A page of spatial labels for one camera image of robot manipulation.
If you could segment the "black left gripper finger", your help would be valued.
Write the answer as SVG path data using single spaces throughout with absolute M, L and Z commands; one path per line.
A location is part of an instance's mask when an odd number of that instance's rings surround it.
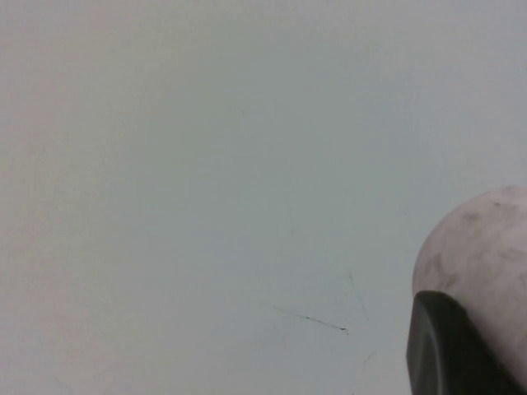
M 419 291 L 406 352 L 413 395 L 521 395 L 465 309 L 445 293 Z

